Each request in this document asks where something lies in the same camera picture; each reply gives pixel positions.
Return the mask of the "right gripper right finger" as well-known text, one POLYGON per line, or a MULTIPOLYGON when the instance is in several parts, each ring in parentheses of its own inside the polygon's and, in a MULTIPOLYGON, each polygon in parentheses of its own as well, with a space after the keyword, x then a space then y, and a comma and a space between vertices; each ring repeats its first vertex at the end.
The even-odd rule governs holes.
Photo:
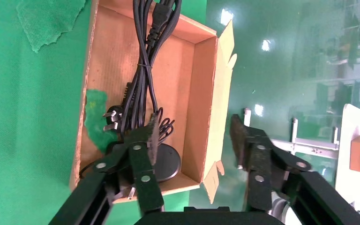
POLYGON ((360 214, 311 164, 275 146, 265 131, 231 116, 230 137, 238 161, 247 172, 247 212, 268 214, 272 192, 286 200, 303 225, 360 225, 360 214))

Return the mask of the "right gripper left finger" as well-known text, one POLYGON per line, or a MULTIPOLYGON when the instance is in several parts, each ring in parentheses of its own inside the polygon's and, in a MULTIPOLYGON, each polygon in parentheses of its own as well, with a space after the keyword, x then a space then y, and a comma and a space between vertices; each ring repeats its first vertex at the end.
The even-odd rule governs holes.
POLYGON ((158 149, 158 119, 132 130, 123 144, 97 160, 89 172, 51 219, 51 225, 103 225, 121 198, 119 172, 124 163, 132 170, 141 218, 138 225, 151 225, 164 209, 150 156, 158 149))

